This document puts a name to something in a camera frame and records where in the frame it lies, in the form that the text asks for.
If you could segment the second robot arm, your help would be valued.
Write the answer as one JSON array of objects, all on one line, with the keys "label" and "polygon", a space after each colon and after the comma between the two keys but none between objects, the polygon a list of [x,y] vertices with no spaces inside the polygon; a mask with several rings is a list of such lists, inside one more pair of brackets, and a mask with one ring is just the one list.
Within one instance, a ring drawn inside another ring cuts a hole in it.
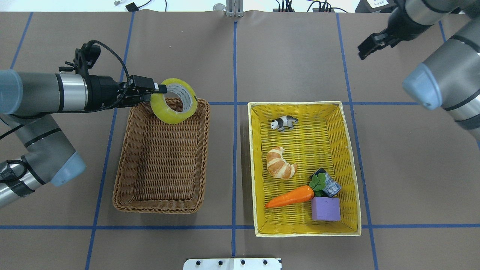
[{"label": "second robot arm", "polygon": [[[358,46],[359,57],[401,41],[412,41],[456,9],[477,0],[398,0],[386,29],[372,33]],[[454,122],[480,138],[480,34],[479,16],[470,19],[403,82],[404,91],[425,109],[441,108]]]}]

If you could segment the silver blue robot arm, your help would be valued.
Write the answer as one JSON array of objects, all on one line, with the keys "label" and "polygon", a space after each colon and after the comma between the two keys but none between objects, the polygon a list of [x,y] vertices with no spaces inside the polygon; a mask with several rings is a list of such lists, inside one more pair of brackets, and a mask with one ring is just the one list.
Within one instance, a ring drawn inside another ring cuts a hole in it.
[{"label": "silver blue robot arm", "polygon": [[167,87],[151,78],[1,71],[1,121],[26,149],[1,162],[1,207],[51,183],[61,186],[81,175],[86,164],[53,114],[90,113],[137,106]]}]

